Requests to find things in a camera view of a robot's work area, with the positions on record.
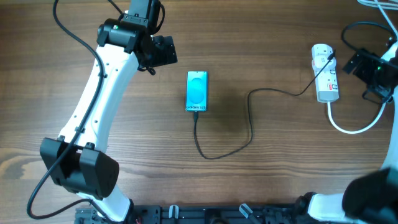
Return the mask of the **Galaxy S25 smartphone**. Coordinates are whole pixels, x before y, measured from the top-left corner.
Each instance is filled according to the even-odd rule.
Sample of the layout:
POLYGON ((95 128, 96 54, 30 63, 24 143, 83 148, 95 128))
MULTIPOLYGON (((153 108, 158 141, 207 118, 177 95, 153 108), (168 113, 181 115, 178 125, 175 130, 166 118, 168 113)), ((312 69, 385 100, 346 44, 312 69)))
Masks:
POLYGON ((187 72, 186 88, 185 109, 187 111, 206 111, 208 96, 208 72, 187 72))

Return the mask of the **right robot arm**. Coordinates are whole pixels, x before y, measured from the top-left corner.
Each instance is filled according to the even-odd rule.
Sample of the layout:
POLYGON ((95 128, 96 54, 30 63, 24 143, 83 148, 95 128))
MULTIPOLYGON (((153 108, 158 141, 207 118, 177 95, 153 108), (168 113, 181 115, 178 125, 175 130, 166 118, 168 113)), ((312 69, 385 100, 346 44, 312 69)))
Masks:
MULTIPOLYGON (((382 104, 397 103, 397 43, 381 57, 357 50, 343 71, 365 82, 382 104)), ((353 180, 343 193, 299 197, 290 218, 293 223, 397 223, 397 121, 379 170, 353 180)))

